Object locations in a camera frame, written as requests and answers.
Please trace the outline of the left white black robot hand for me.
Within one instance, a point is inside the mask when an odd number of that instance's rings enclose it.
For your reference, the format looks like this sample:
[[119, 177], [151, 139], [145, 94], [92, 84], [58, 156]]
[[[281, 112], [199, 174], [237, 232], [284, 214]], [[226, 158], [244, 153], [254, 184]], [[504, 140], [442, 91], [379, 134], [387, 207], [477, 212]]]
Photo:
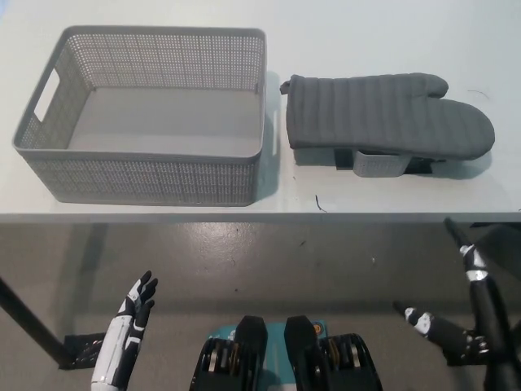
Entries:
[[92, 390], [126, 390], [141, 348], [158, 279], [147, 271], [111, 320], [91, 378]]

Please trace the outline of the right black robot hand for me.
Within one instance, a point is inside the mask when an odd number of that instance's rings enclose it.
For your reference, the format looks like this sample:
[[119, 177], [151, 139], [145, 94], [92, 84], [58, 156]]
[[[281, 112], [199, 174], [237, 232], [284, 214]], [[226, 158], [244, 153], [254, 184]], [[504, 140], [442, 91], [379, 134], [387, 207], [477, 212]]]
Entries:
[[444, 226], [462, 256], [474, 328], [466, 330], [399, 301], [393, 308], [418, 334], [441, 348], [448, 366], [485, 365], [485, 390], [519, 390], [520, 359], [498, 286], [476, 245], [452, 219], [447, 217]]

